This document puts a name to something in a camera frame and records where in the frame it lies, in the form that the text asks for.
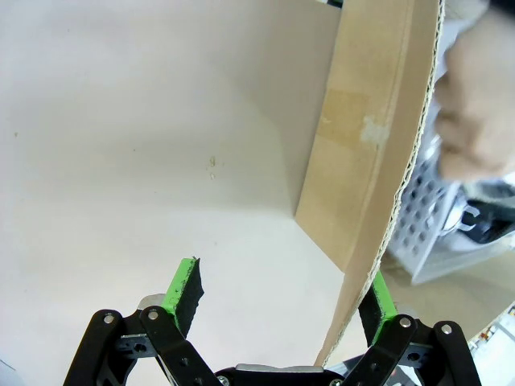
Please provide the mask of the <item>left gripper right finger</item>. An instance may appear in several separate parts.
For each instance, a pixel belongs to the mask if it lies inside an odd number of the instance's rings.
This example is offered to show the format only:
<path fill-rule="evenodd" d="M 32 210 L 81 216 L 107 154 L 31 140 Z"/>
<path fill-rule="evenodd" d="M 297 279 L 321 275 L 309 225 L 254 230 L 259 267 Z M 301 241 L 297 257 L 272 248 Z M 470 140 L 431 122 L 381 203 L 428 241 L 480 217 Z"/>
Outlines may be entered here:
<path fill-rule="evenodd" d="M 422 385 L 480 385 L 461 326 L 427 326 L 397 311 L 381 273 L 358 307 L 368 350 L 344 377 L 344 385 L 385 385 L 399 366 L 413 368 Z"/>

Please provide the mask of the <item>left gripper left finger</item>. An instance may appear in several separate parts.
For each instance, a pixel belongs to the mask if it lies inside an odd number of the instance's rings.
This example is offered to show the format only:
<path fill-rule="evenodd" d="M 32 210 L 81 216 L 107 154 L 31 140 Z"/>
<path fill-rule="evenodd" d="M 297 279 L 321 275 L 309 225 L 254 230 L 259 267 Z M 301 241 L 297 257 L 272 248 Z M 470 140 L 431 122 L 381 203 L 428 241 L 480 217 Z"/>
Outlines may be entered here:
<path fill-rule="evenodd" d="M 154 358 L 171 385 L 216 385 L 217 377 L 187 341 L 200 298 L 200 260 L 184 258 L 163 299 L 124 317 L 99 310 L 90 319 L 65 385 L 125 385 L 135 364 Z"/>

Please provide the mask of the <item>person's right hand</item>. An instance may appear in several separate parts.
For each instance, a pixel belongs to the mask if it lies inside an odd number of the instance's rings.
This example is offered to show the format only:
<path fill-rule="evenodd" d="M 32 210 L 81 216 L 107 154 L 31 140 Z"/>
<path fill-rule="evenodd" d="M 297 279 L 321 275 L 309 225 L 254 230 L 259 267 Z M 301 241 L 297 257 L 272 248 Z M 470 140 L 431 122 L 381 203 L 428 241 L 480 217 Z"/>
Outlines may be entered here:
<path fill-rule="evenodd" d="M 435 86 L 446 179 L 502 177 L 514 170 L 514 25 L 486 18 L 460 34 Z"/>

